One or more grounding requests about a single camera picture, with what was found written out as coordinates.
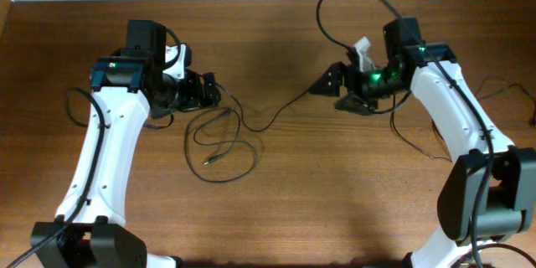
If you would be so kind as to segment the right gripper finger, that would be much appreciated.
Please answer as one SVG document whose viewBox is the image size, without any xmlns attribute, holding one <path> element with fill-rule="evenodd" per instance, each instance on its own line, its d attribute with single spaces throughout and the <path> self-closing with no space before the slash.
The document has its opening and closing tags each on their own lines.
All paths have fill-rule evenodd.
<svg viewBox="0 0 536 268">
<path fill-rule="evenodd" d="M 377 110 L 377 101 L 365 101 L 358 95 L 348 94 L 337 100 L 334 108 L 340 111 L 347 111 L 361 116 L 371 116 Z"/>
<path fill-rule="evenodd" d="M 343 62 L 331 64 L 330 67 L 308 89 L 312 95 L 340 96 L 343 74 L 346 65 Z"/>
</svg>

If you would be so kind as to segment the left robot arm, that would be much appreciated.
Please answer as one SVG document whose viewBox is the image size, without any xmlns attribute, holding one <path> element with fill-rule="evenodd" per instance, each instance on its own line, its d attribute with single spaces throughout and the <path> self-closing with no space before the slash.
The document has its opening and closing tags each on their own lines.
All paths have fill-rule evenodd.
<svg viewBox="0 0 536 268">
<path fill-rule="evenodd" d="M 54 220 L 38 222 L 32 253 L 44 267 L 180 267 L 172 255 L 148 252 L 126 225 L 126 188 L 147 118 L 216 107 L 221 94 L 211 73 L 188 69 L 191 50 L 166 43 L 172 30 L 131 20 L 126 46 L 90 70 L 90 119 L 70 188 Z"/>
</svg>

